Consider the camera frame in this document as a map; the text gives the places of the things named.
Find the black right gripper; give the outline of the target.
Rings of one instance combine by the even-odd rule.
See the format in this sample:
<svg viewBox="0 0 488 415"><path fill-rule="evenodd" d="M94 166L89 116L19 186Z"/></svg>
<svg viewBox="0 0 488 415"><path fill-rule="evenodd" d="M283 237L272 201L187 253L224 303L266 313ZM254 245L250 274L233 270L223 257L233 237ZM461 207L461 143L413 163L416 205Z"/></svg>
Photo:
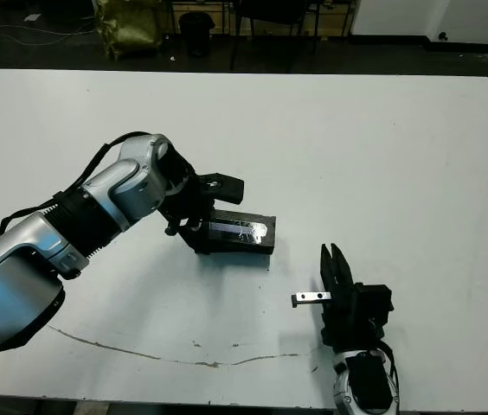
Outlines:
<svg viewBox="0 0 488 415"><path fill-rule="evenodd" d="M383 337L383 286L353 284L350 266L334 243L331 252L326 244L321 245L320 275L324 290L292 294L292 307L322 306L321 339L333 351L373 348Z"/></svg>

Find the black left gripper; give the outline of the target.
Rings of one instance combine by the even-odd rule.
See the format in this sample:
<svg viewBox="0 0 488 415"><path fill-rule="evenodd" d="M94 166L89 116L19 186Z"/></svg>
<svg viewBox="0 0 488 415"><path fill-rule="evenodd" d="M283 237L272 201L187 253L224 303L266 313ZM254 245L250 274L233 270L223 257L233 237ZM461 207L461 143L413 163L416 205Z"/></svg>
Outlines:
<svg viewBox="0 0 488 415"><path fill-rule="evenodd" d="M215 199L208 193L211 179L212 175L192 175L178 193L166 195L158 209L168 223L165 233L169 236L178 233L197 254L210 254L209 224L198 222L215 213ZM189 222L181 225L183 220Z"/></svg>

